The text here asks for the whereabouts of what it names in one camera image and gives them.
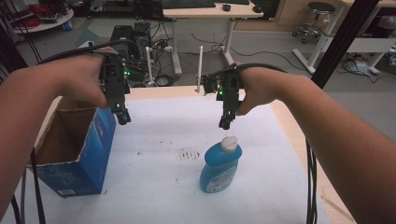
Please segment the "white paper sheet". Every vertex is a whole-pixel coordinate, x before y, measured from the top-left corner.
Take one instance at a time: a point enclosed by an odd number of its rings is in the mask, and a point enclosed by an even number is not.
[[[229,131],[213,95],[126,105],[132,122],[116,128],[103,193],[64,199],[41,183],[47,223],[305,223],[306,173],[268,105]],[[233,183],[203,193],[205,152],[227,135],[243,150]],[[27,181],[26,223],[38,223]],[[14,222],[9,207],[2,223]],[[318,223],[331,223],[320,201]]]

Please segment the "white bottle cap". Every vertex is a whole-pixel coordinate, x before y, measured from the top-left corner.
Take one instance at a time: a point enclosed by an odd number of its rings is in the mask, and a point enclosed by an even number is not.
[[[237,145],[238,139],[235,136],[228,136],[221,140],[221,149],[227,153],[234,152]]]

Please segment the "blue plastic bottle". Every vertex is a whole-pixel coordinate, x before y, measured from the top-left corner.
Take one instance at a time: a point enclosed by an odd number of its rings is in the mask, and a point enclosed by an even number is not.
[[[204,192],[215,193],[230,186],[238,160],[242,156],[242,149],[237,141],[235,136],[225,137],[206,152],[206,165],[200,177]]]

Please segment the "forearm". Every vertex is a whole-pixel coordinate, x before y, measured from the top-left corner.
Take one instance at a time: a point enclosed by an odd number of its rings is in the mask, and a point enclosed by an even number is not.
[[[296,118],[354,218],[358,222],[391,221],[396,208],[395,143],[308,78],[285,78],[279,99]]]
[[[19,183],[50,104],[58,95],[57,81],[40,68],[16,71],[0,88],[0,217]]]

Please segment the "bottle label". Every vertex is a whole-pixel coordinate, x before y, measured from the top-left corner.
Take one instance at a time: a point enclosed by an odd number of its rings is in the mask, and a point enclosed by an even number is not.
[[[206,191],[208,193],[218,192],[222,189],[227,188],[233,181],[233,176],[235,175],[236,167],[231,167],[227,171],[224,171],[220,175],[211,179],[207,185]]]

